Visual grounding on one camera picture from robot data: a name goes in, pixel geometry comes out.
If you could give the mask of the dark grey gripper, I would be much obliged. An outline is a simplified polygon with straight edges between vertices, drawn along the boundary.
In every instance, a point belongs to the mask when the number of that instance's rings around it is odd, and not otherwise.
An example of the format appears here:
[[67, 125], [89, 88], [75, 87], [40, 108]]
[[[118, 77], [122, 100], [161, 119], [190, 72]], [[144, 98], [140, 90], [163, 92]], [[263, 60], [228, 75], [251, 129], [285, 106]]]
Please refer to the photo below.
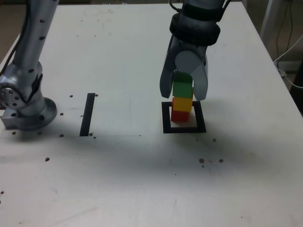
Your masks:
[[195, 46], [179, 42], [175, 44], [172, 35], [163, 70], [160, 76], [160, 93], [164, 98], [169, 98], [172, 91], [173, 74], [177, 69], [192, 77], [193, 93], [197, 101], [205, 100], [208, 90], [208, 60], [207, 47]]

